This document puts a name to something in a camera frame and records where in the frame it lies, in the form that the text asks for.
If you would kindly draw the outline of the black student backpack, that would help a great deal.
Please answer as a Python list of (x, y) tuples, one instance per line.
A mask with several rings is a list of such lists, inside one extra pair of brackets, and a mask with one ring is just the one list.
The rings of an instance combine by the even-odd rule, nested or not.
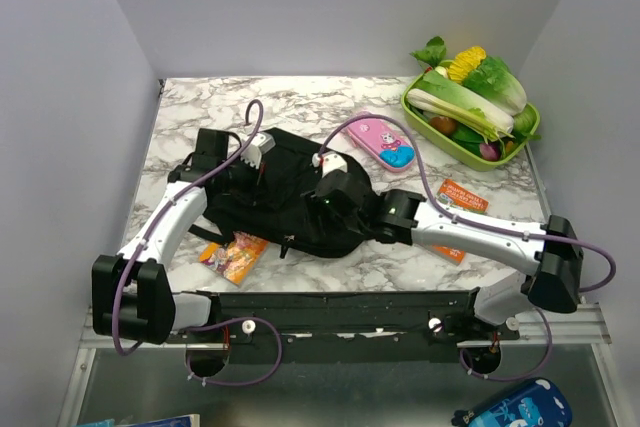
[(221, 173), (207, 181), (207, 206), (203, 217), (220, 232), (215, 234), (197, 225), (189, 232), (209, 242), (227, 244), (235, 232), (247, 233), (281, 247), (281, 256), (290, 249), (320, 258), (341, 258), (372, 238), (370, 233), (329, 229), (315, 232), (308, 219), (302, 195), (316, 187), (321, 172), (312, 166), (312, 155), (321, 145), (279, 128), (265, 131), (276, 145), (266, 153), (264, 197), (236, 197), (220, 192)]

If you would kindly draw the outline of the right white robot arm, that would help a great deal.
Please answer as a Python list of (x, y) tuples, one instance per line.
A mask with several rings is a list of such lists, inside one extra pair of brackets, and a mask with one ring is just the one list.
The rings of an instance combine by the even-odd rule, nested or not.
[(571, 223), (552, 216), (545, 224), (508, 222), (430, 202), (401, 189), (376, 193), (350, 173), (333, 171), (303, 196), (314, 228), (344, 228), (364, 240), (439, 245), (513, 268), (504, 279), (479, 288), (460, 326), (480, 339), (508, 318), (534, 307), (569, 314), (579, 304), (583, 253)]

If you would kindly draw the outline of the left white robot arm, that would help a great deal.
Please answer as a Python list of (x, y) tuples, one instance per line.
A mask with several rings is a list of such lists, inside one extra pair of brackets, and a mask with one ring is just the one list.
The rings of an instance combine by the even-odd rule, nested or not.
[(222, 327), (211, 300), (198, 293), (172, 293), (165, 267), (189, 227), (207, 206), (201, 185), (232, 162), (255, 168), (275, 140), (256, 133), (220, 166), (189, 183), (167, 184), (161, 203), (134, 239), (115, 256), (101, 255), (91, 271), (94, 331), (112, 337), (127, 356), (143, 343), (162, 344), (174, 331), (188, 329), (201, 342), (214, 340)]

